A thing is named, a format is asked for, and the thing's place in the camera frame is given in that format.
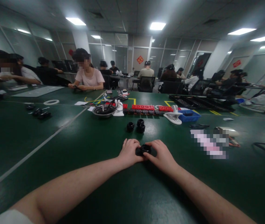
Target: red decoration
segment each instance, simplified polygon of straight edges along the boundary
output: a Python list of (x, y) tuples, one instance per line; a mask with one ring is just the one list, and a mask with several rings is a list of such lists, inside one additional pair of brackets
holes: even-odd
[(139, 56), (138, 59), (137, 59), (137, 61), (138, 61), (139, 64), (141, 64), (144, 61), (144, 59), (143, 59), (142, 56)]
[(239, 65), (241, 65), (241, 61), (240, 61), (240, 60), (236, 61), (236, 62), (233, 64), (233, 67), (235, 68), (235, 67), (238, 67)]

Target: blue tray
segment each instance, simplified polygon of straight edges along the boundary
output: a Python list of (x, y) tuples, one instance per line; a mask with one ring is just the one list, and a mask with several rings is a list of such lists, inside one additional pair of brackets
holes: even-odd
[[(179, 119), (182, 121), (182, 122), (193, 122), (193, 121), (197, 121), (201, 115), (199, 115), (198, 113), (192, 111), (192, 110), (179, 110), (178, 111), (179, 113), (182, 113), (182, 115), (179, 116)], [(186, 113), (192, 113), (193, 115), (192, 116), (184, 116), (183, 114), (186, 114)]]

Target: white sleeve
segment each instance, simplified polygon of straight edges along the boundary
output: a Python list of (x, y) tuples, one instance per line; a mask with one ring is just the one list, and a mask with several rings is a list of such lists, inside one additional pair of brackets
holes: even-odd
[(0, 215), (0, 224), (33, 224), (33, 222), (18, 210), (8, 210)]

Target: black shirt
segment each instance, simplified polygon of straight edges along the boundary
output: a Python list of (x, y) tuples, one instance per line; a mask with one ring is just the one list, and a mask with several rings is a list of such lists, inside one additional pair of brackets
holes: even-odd
[(117, 67), (111, 67), (110, 70), (112, 70), (114, 72), (114, 74), (116, 74), (116, 71), (120, 71)]

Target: sleeve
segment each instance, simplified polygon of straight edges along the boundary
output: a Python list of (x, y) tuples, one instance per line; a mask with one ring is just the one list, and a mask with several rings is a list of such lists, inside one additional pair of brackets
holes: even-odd
[(77, 72), (75, 79), (76, 81), (83, 82), (83, 77), (80, 72)]
[(96, 78), (97, 78), (98, 83), (101, 83), (101, 82), (105, 83), (104, 78), (99, 70), (97, 70)]

